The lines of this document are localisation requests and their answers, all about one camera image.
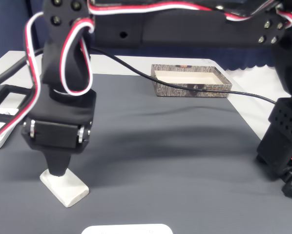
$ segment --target metal screw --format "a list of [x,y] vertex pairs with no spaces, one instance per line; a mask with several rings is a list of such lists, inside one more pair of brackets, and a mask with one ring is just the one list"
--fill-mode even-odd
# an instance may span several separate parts
[[217,8],[217,9],[219,9],[219,10],[223,10],[223,9],[224,9],[224,7],[221,6],[221,5],[218,5],[218,6],[216,6],[215,8]]
[[275,44],[277,42],[277,37],[273,37],[273,39],[271,40],[272,44]]
[[79,11],[81,9],[81,4],[78,1],[73,1],[71,6],[72,9],[75,11]]
[[271,26],[271,22],[270,21],[267,21],[265,24],[264,24],[264,28],[269,28]]
[[277,29],[282,29],[283,28],[283,23],[279,23],[278,25],[277,25]]
[[264,36],[259,38],[259,43],[263,43],[264,41],[265,41],[265,37]]
[[54,0],[53,3],[55,6],[59,6],[59,5],[61,5],[62,0]]
[[58,16],[53,16],[53,23],[55,24],[55,25],[60,25],[61,24],[61,20],[60,20],[60,18],[58,17]]

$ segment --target black bracket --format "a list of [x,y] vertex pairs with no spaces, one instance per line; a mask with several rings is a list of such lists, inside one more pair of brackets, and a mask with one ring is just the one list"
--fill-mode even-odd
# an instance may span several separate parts
[[269,122],[257,149],[258,159],[286,182],[283,192],[292,197],[292,97],[278,99]]

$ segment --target black wire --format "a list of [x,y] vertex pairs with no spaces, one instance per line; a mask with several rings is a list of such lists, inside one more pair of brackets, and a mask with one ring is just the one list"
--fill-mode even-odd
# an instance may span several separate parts
[[98,48],[94,48],[94,47],[91,47],[90,48],[92,51],[95,51],[95,52],[98,52],[99,54],[102,54],[102,55],[105,55],[113,60],[115,60],[116,62],[118,62],[119,64],[123,65],[124,67],[128,68],[129,70],[131,70],[132,72],[135,72],[136,74],[146,78],[146,79],[149,79],[153,82],[156,82],[156,83],[159,83],[159,84],[163,84],[165,86],[168,86],[168,87],[171,87],[171,88],[175,88],[175,89],[183,89],[183,90],[189,90],[189,91],[194,91],[194,92],[205,92],[205,93],[223,93],[223,94],[238,94],[238,95],[244,95],[244,96],[250,96],[250,97],[254,97],[254,98],[259,98],[259,99],[262,99],[264,101],[268,101],[272,104],[276,104],[275,101],[271,100],[271,99],[268,99],[267,97],[263,97],[263,96],[260,96],[260,95],[257,95],[257,94],[250,94],[250,93],[244,93],[244,92],[238,92],[238,91],[228,91],[228,90],[207,90],[207,89],[192,89],[192,88],[187,88],[187,87],[182,87],[182,86],[178,86],[178,85],[174,85],[174,84],[169,84],[169,83],[166,83],[166,82],[163,82],[161,80],[157,80],[151,76],[148,76],[146,74],[144,74],[143,72],[140,72],[138,70],[136,70],[134,67],[128,65],[126,62],[122,61],[121,59],[117,58],[116,56],[106,52],[106,51],[103,51],[103,50],[100,50]]
[[[254,98],[259,98],[262,99],[264,101],[268,101],[272,104],[275,104],[276,102],[268,99],[266,97],[260,96],[260,95],[256,95],[256,94],[250,94],[250,93],[244,93],[244,92],[238,92],[238,91],[228,91],[228,90],[206,90],[206,89],[192,89],[192,88],[187,88],[187,87],[182,87],[182,86],[178,86],[178,85],[174,85],[174,84],[169,84],[160,80],[157,80],[151,76],[148,76],[146,74],[144,74],[143,72],[140,72],[138,70],[136,70],[134,67],[130,66],[129,64],[127,64],[126,62],[122,61],[121,59],[117,58],[116,56],[100,50],[98,48],[94,48],[91,47],[92,51],[98,52],[99,54],[105,55],[113,60],[115,60],[116,62],[118,62],[119,64],[123,65],[124,67],[128,68],[129,70],[131,70],[132,72],[135,72],[136,74],[149,79],[153,82],[171,87],[171,88],[175,88],[175,89],[182,89],[182,90],[188,90],[188,91],[194,91],[194,92],[206,92],[206,93],[224,93],[224,94],[237,94],[237,95],[244,95],[244,96],[250,96],[250,97],[254,97]],[[40,54],[43,53],[43,49],[38,49],[35,52],[35,56],[38,56]],[[17,71],[19,71],[24,65],[26,64],[26,56],[24,56],[23,58],[21,58],[18,62],[16,62],[14,65],[12,65],[10,68],[8,68],[5,72],[3,72],[2,74],[0,74],[0,84],[2,84],[4,81],[8,80],[11,76],[13,76]]]
[[[38,56],[43,53],[43,49],[38,49],[34,51],[35,56]],[[13,76],[17,71],[19,71],[23,66],[26,65],[27,57],[22,57],[18,62],[0,74],[0,85]]]

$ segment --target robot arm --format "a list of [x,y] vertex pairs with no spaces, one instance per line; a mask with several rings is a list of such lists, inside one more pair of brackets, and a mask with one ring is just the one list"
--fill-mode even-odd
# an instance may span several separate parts
[[[85,36],[88,29],[90,32],[94,30],[94,22],[98,46],[274,46],[276,69],[284,89],[292,94],[292,77],[284,73],[287,66],[292,68],[291,60],[284,62],[279,57],[279,54],[287,58],[292,56],[291,49],[283,51],[291,43],[287,37],[292,33],[292,0],[144,2],[96,0],[94,3],[93,0],[75,0],[71,3],[44,0],[43,17],[49,36],[44,46],[41,80],[36,76],[38,72],[27,31],[32,22],[27,24],[27,58],[35,88],[19,111],[26,116],[21,133],[32,149],[44,153],[52,175],[64,175],[71,155],[81,153],[89,141],[96,93],[90,89],[92,72],[87,53],[89,43]],[[288,110],[286,117],[275,116],[280,105],[284,106],[281,111]],[[27,106],[30,109],[22,112]],[[286,128],[276,127],[276,124],[285,123],[288,113],[292,114],[292,97],[286,100],[281,98],[270,117],[278,121],[270,119],[271,127],[258,148],[260,158],[281,176],[292,173],[292,129],[286,132]],[[277,149],[275,164],[272,158],[275,159],[273,142],[276,137],[280,149],[286,146],[291,150],[284,152]],[[292,176],[287,176],[286,181],[290,179]]]

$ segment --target gray table surface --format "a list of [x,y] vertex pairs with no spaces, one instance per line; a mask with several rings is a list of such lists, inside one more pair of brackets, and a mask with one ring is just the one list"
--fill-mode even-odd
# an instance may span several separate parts
[[227,99],[161,98],[140,77],[94,77],[90,143],[69,166],[90,194],[65,208],[18,128],[0,149],[0,234],[142,223],[174,234],[292,234],[292,199],[254,160],[259,138]]

